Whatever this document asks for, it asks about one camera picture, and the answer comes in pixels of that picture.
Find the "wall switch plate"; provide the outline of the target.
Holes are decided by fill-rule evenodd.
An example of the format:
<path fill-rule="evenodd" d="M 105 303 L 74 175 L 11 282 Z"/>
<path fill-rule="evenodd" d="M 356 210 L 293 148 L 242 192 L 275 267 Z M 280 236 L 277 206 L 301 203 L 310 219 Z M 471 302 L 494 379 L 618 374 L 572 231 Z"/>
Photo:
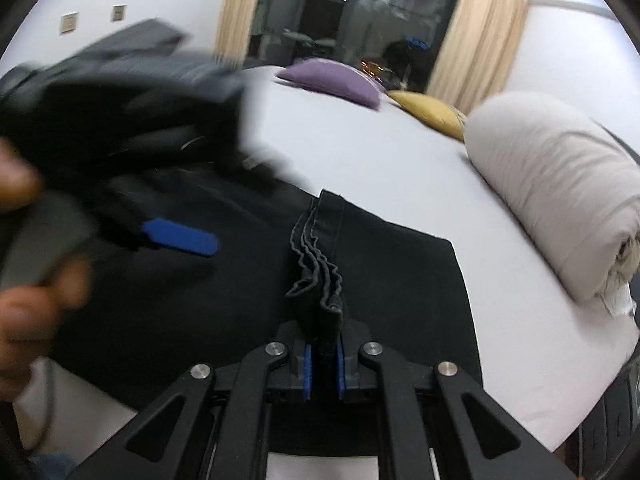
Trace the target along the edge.
<path fill-rule="evenodd" d="M 120 22 L 125 18 L 126 6 L 124 4 L 118 4 L 113 6 L 112 9 L 112 21 Z"/>
<path fill-rule="evenodd" d="M 67 13 L 61 16 L 60 21 L 60 34 L 66 35 L 74 32 L 77 28 L 78 13 Z"/>

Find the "left beige curtain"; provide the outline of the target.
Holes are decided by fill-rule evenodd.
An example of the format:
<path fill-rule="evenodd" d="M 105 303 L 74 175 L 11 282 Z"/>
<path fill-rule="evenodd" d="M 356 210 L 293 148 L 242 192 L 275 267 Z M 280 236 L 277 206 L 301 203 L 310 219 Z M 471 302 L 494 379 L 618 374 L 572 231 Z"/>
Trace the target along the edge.
<path fill-rule="evenodd" d="M 258 0 L 224 0 L 218 18 L 214 55 L 234 65 L 242 65 L 250 44 Z"/>

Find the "yellow cushion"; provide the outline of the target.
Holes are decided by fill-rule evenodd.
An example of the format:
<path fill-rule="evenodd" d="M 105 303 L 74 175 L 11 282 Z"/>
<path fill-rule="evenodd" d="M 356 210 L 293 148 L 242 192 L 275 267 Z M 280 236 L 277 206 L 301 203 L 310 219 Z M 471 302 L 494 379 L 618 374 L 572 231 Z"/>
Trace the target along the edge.
<path fill-rule="evenodd" d="M 394 90 L 387 95 L 424 125 L 459 142 L 464 141 L 466 116 L 455 107 L 425 93 Z"/>

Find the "black denim pants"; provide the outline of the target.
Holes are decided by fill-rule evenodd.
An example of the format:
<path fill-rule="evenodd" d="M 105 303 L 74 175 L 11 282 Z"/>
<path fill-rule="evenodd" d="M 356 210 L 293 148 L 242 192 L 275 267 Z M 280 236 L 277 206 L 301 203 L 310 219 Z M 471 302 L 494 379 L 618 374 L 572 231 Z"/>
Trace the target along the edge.
<path fill-rule="evenodd" d="M 171 169 L 115 183 L 139 206 L 212 231 L 213 257 L 129 250 L 96 235 L 93 291 L 54 338 L 69 372 L 141 410 L 190 365 L 239 362 L 299 321 L 311 339 L 355 320 L 407 361 L 480 378 L 454 248 L 268 174 Z"/>

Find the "dark glass balcony door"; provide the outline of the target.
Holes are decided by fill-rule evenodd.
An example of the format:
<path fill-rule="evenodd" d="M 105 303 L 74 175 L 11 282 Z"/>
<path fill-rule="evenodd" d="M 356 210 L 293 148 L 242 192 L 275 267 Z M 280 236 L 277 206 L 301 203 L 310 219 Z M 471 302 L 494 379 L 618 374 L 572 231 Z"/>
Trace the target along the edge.
<path fill-rule="evenodd" d="M 425 91 L 457 0 L 258 0 L 246 66 L 330 58 Z"/>

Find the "near wall switch plate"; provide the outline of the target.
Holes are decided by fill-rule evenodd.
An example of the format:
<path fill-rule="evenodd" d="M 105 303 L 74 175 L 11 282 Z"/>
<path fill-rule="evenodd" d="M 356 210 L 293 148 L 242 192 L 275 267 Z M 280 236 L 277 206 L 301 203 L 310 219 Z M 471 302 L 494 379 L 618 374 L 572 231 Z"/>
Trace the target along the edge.
<path fill-rule="evenodd" d="M 60 21 L 60 34 L 66 35 L 74 32 L 77 28 L 78 13 L 67 13 L 61 16 Z"/>

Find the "far wall switch plate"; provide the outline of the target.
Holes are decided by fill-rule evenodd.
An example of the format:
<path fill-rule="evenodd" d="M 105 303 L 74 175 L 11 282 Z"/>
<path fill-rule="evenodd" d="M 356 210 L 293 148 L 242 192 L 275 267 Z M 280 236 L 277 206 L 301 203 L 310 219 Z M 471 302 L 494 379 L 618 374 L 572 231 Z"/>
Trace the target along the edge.
<path fill-rule="evenodd" d="M 125 18 L 126 6 L 124 4 L 118 4 L 113 6 L 112 9 L 112 21 L 120 22 Z"/>

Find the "beige curtain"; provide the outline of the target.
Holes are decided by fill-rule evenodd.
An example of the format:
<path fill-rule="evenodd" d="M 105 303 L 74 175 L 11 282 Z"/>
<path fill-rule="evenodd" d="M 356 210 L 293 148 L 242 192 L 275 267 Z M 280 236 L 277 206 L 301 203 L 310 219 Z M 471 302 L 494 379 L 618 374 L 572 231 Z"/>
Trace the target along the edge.
<path fill-rule="evenodd" d="M 218 18 L 214 55 L 234 65 L 242 65 L 250 44 L 258 0 L 224 0 Z"/>
<path fill-rule="evenodd" d="M 529 0 L 457 0 L 426 93 L 463 114 L 503 90 Z"/>

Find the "right beige curtain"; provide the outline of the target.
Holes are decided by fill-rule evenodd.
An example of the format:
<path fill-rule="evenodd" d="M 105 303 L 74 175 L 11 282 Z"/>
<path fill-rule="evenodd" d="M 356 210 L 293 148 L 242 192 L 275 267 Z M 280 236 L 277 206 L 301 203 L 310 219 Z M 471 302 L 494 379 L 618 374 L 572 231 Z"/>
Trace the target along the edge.
<path fill-rule="evenodd" d="M 529 0 L 457 0 L 426 93 L 463 114 L 503 90 Z"/>

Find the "purple cushion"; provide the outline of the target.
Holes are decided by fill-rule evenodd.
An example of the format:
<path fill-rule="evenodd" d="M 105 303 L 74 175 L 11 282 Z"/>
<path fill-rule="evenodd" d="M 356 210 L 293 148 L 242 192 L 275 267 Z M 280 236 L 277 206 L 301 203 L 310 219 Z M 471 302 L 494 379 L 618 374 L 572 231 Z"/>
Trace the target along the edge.
<path fill-rule="evenodd" d="M 276 77 L 297 88 L 335 96 L 370 110 L 380 108 L 380 84 L 361 70 L 328 58 L 306 58 L 280 70 Z"/>

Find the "rolled white duvet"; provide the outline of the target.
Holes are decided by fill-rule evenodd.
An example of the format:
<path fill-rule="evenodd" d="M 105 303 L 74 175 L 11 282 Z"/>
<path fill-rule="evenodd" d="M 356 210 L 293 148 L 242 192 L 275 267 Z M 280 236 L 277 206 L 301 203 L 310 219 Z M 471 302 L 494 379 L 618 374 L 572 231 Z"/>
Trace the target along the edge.
<path fill-rule="evenodd" d="M 570 298 L 634 313 L 639 166 L 611 133 L 554 96 L 512 91 L 472 110 L 464 144 Z"/>

